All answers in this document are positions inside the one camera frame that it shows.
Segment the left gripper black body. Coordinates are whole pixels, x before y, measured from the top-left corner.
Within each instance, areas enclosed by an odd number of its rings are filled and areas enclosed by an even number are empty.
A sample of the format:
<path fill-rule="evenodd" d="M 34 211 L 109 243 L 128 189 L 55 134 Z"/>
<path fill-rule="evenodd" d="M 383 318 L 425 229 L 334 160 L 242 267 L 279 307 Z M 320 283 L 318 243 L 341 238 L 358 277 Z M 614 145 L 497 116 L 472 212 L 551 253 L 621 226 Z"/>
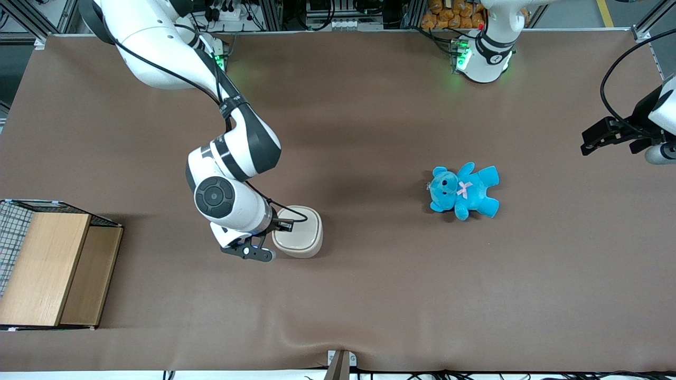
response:
<path fill-rule="evenodd" d="M 633 108 L 632 114 L 623 118 L 633 128 L 624 125 L 620 121 L 621 117 L 616 117 L 618 119 L 616 123 L 619 125 L 619 132 L 617 133 L 619 142 L 648 138 L 661 139 L 661 128 L 649 119 L 649 114 L 656 105 L 661 95 L 661 90 L 661 87 L 657 87 L 640 99 Z"/>

